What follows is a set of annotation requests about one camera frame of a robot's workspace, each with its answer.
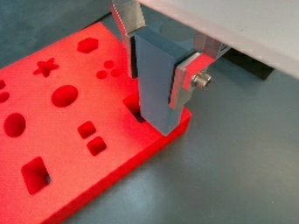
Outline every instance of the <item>red plastic board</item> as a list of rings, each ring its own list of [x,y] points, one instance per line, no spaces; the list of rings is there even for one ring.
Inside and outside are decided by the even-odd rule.
[[[0,223],[56,223],[187,129],[139,113],[126,49],[95,24],[0,71]]]

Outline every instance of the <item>circular hole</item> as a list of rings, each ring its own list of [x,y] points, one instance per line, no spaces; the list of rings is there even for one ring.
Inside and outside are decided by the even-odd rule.
[[[110,69],[115,66],[115,62],[112,60],[106,61],[104,68]]]
[[[24,133],[25,120],[19,113],[11,114],[4,120],[4,133],[9,137],[19,137]]]
[[[74,86],[62,86],[54,91],[51,96],[51,102],[56,107],[64,108],[68,107],[76,101],[78,96],[79,90]]]
[[[106,70],[102,70],[98,72],[98,78],[100,80],[106,79],[108,77],[108,72]]]
[[[5,82],[0,80],[0,89],[5,88]]]
[[[5,102],[9,98],[9,93],[4,92],[0,94],[0,102]]]
[[[114,70],[111,71],[111,75],[112,75],[114,77],[118,77],[118,76],[120,75],[120,70],[119,70],[119,69],[114,69]]]

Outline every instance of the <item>star-shaped hole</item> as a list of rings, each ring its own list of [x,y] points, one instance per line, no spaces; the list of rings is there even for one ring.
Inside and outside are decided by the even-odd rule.
[[[51,75],[51,71],[58,69],[60,66],[54,64],[55,58],[48,59],[47,61],[38,62],[38,69],[33,71],[33,74],[43,74],[44,77]]]

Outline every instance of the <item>metal bracket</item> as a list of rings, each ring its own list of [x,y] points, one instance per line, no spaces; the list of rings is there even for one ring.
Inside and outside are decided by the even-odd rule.
[[[112,0],[111,12],[126,46],[128,75],[134,79],[138,76],[135,31],[146,26],[140,3],[135,0]]]
[[[206,89],[211,84],[208,65],[230,50],[216,39],[198,32],[194,38],[196,53],[175,68],[170,107],[179,109],[192,98],[195,88]]]

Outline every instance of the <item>dark gray floor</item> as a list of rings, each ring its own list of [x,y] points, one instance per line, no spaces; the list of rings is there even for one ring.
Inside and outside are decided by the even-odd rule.
[[[83,28],[106,7],[1,1],[1,67]],[[299,80],[275,71],[262,81],[224,59],[210,74],[214,84],[188,103],[186,135],[67,223],[298,223]]]

